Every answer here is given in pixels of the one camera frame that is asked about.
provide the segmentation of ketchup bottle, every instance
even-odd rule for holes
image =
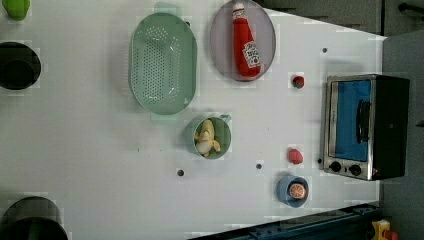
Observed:
[[[255,77],[261,71],[261,62],[242,3],[233,6],[233,25],[237,69],[243,77]]]

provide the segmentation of toaster oven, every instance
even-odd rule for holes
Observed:
[[[409,80],[329,77],[324,171],[363,180],[405,174]]]

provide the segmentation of green colander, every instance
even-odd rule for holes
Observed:
[[[159,115],[182,111],[196,91],[196,61],[196,39],[186,22],[165,12],[147,16],[130,43],[129,85],[134,97]]]

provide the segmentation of white table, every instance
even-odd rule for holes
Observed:
[[[383,38],[268,11],[274,63],[260,80],[239,83],[209,53],[209,24],[224,2],[177,1],[198,41],[198,82],[170,121],[143,109],[127,82],[130,35],[155,1],[38,0],[23,23],[2,11],[0,40],[30,45],[43,72],[25,91],[0,89],[0,214],[44,196],[72,239],[185,239],[378,200],[378,182],[324,173],[317,159],[326,77],[380,73]],[[306,78],[300,91],[290,86],[295,73]],[[206,111],[233,117],[225,160],[193,160],[181,139]],[[303,164],[287,162],[291,145]],[[284,173],[309,182],[302,208],[277,200]]]

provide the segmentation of oven handle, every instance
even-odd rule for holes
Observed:
[[[358,143],[368,141],[370,119],[370,102],[360,100],[356,110],[356,140]]]

